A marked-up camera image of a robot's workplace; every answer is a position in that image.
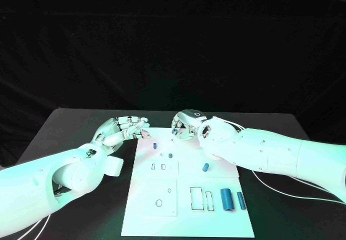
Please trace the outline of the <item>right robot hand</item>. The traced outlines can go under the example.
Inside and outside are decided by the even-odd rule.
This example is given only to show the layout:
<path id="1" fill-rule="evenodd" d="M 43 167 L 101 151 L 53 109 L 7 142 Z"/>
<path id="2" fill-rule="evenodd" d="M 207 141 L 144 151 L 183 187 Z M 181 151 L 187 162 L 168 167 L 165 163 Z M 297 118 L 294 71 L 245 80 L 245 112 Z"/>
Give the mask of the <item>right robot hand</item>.
<path id="1" fill-rule="evenodd" d="M 171 134 L 181 141 L 193 140 L 199 127 L 206 120 L 207 117 L 199 110 L 184 109 L 178 111 L 171 119 Z"/>

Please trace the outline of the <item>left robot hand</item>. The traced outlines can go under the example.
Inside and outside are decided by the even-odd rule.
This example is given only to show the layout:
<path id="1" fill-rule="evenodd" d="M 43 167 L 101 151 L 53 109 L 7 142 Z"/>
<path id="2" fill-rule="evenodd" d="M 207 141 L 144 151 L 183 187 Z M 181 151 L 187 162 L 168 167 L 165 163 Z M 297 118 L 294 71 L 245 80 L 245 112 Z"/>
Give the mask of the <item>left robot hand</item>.
<path id="1" fill-rule="evenodd" d="M 99 147 L 114 148 L 127 140 L 150 139 L 148 119 L 138 116 L 109 118 L 98 127 L 90 143 Z"/>

